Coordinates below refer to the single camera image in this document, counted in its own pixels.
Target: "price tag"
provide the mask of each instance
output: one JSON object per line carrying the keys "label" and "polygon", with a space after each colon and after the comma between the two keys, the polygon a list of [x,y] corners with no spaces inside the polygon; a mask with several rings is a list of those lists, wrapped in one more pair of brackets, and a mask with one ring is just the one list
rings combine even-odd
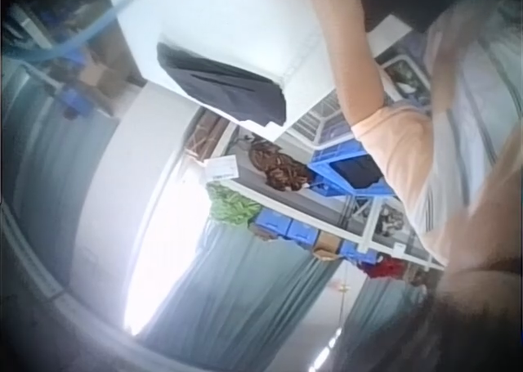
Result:
{"label": "price tag", "polygon": [[406,244],[394,243],[394,248],[392,249],[392,257],[396,259],[401,259],[405,254],[406,248]]}
{"label": "price tag", "polygon": [[210,158],[205,160],[205,177],[208,182],[219,182],[238,178],[238,162],[236,155],[226,155],[225,157]]}

